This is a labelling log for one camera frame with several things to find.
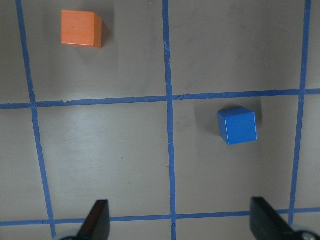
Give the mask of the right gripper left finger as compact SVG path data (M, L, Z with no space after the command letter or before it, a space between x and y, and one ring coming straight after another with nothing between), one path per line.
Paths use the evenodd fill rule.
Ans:
M107 240L110 235L109 201L97 200L83 225L75 236L76 240Z

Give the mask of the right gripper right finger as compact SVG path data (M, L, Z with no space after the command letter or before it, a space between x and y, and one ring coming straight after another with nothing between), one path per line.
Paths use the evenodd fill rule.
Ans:
M263 197L250 199L250 230L256 240L299 240L294 231Z

